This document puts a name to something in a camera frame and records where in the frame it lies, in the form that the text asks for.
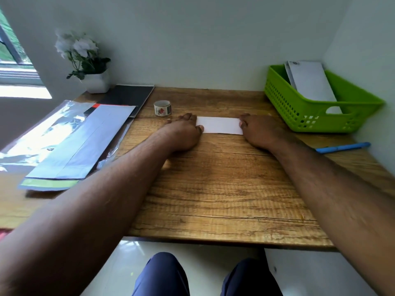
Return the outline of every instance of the wooden desk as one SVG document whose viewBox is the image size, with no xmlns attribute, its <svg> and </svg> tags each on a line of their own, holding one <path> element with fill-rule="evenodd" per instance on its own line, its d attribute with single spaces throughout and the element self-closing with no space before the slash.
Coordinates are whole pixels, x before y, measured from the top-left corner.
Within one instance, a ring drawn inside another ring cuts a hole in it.
<svg viewBox="0 0 395 296">
<path fill-rule="evenodd" d="M 78 101 L 96 101 L 84 94 Z M 237 117 L 242 112 L 276 110 L 262 92 L 156 88 L 123 139 L 118 156 L 146 139 L 165 122 L 153 103 L 169 100 L 175 118 Z M 353 143 L 343 134 L 298 134 L 312 147 Z M 394 178 L 364 149 L 329 158 L 395 195 Z M 0 228 L 15 228 L 49 200 L 28 199 L 15 189 L 23 175 L 0 174 Z M 128 232 L 153 239 L 264 243 L 274 247 L 333 248 L 332 242 L 296 193 L 274 157 L 250 146 L 244 137 L 203 134 L 191 151 L 168 159 Z"/>
</svg>

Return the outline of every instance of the white flower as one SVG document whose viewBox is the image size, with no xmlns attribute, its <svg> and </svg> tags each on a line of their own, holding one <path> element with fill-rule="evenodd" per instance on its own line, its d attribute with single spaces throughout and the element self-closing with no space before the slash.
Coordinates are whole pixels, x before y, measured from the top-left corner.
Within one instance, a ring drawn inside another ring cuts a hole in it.
<svg viewBox="0 0 395 296">
<path fill-rule="evenodd" d="M 76 40 L 73 48 L 82 57 L 88 57 L 88 50 L 96 52 L 98 49 L 96 43 L 89 38 L 80 38 Z"/>
<path fill-rule="evenodd" d="M 72 52 L 76 38 L 72 32 L 66 32 L 59 29 L 56 30 L 56 35 L 58 36 L 58 39 L 56 41 L 55 47 L 61 56 L 66 58 L 66 52 Z"/>
</svg>

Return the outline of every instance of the blue pen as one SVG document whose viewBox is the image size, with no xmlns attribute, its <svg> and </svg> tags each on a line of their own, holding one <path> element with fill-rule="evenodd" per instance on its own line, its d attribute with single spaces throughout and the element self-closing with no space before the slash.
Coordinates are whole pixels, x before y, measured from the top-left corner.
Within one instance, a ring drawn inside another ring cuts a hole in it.
<svg viewBox="0 0 395 296">
<path fill-rule="evenodd" d="M 363 142 L 363 143 L 355 143 L 348 145 L 332 146 L 328 148 L 316 148 L 316 151 L 318 151 L 320 154 L 328 154 L 328 153 L 334 153 L 336 151 L 345 151 L 347 149 L 368 148 L 370 145 L 371 145 L 370 142 Z"/>
</svg>

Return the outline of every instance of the navy blue pants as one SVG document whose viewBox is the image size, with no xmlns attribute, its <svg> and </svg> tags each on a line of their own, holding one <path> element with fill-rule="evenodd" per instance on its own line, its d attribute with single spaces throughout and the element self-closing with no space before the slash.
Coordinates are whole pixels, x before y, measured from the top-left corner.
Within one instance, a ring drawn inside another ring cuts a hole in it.
<svg viewBox="0 0 395 296">
<path fill-rule="evenodd" d="M 188 279 L 174 255 L 159 252 L 147 263 L 136 280 L 133 296 L 189 296 Z M 282 296 L 267 263 L 242 260 L 222 285 L 221 296 Z"/>
</svg>

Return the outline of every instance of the window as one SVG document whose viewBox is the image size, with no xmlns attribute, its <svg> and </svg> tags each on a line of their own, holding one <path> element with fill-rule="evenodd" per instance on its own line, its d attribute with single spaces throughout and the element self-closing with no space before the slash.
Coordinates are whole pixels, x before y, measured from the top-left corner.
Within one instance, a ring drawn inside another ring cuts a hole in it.
<svg viewBox="0 0 395 296">
<path fill-rule="evenodd" d="M 0 84 L 43 84 L 1 10 Z"/>
</svg>

